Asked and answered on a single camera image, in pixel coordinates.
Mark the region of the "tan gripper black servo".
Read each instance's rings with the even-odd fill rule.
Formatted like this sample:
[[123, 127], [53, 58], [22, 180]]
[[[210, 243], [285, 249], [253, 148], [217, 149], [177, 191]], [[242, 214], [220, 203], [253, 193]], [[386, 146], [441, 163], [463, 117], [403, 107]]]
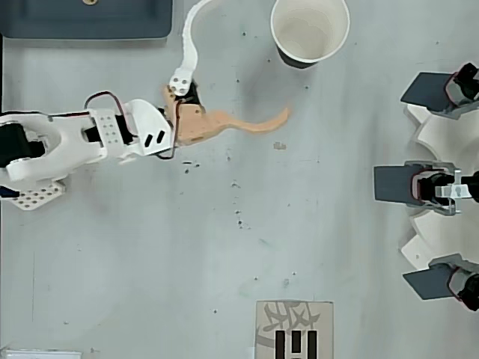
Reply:
[[267, 121], [250, 123], [238, 120], [225, 111], [206, 113], [200, 101], [198, 86], [193, 81], [198, 65], [198, 50], [194, 42], [193, 27], [208, 10], [218, 3], [219, 1], [200, 0], [188, 11], [182, 31], [183, 59], [171, 76], [169, 84], [162, 89], [165, 117], [174, 130], [174, 143], [181, 147], [197, 144], [216, 136], [213, 124], [221, 129], [238, 129], [253, 134], [263, 134], [279, 129], [290, 116], [290, 109], [284, 108]]

